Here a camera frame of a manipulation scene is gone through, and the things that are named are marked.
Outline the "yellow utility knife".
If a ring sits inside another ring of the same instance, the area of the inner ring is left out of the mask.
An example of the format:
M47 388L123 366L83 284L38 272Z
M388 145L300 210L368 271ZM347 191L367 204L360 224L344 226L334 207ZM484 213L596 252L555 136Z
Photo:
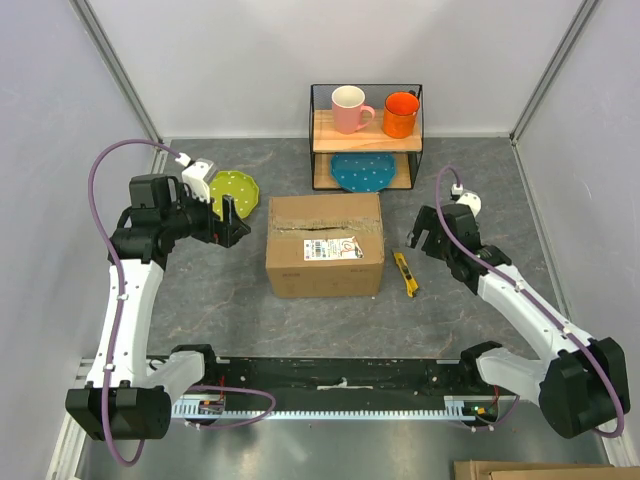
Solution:
M413 275L413 273L411 272L408 266L408 263L406 261L404 254L400 251L394 250L393 258L396 263L396 266L398 267L399 271L402 274L402 277L406 286L407 295L410 298L415 298L419 290L419 285L415 279L415 276Z

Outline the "brown cardboard express box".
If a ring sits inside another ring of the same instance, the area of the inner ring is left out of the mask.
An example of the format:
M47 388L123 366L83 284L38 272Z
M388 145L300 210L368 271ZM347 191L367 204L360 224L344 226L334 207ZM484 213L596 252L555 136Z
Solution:
M384 263L377 193L269 200L266 271L276 296L375 296Z

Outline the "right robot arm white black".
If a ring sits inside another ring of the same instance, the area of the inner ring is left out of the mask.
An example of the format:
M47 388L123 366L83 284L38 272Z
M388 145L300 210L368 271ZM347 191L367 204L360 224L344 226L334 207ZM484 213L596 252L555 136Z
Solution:
M537 355L529 360L496 342L469 348L457 371L465 391L504 388L538 406L564 438L598 431L609 421L616 423L609 437L622 433L630 410L622 347L610 337L596 339L562 316L508 256L483 244L470 206L422 206L407 241L444 261L451 275L506 318Z

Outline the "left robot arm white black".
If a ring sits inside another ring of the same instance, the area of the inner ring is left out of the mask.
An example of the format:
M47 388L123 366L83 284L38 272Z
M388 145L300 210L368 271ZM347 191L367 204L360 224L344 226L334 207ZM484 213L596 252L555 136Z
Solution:
M151 314L179 240L230 248L250 232L232 196L222 196L216 214L175 176L136 176L129 194L110 238L109 299L96 358L84 387L69 390L65 400L71 417L98 441L161 439L183 394L216 388L220 371L208 344L179 345L164 364L149 368Z

